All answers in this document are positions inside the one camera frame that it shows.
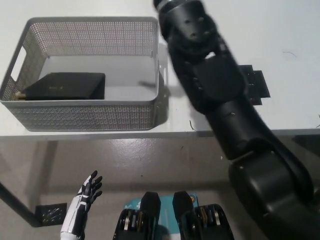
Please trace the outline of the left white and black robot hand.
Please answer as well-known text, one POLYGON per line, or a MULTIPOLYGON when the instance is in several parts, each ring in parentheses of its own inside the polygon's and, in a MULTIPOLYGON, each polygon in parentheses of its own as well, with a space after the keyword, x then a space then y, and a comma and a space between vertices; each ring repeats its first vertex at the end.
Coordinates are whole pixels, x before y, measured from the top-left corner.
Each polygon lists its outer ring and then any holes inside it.
POLYGON ((88 213, 94 201, 102 195, 102 176, 95 170, 81 185, 72 199, 63 221, 60 238, 62 240, 83 240, 88 220, 88 213))

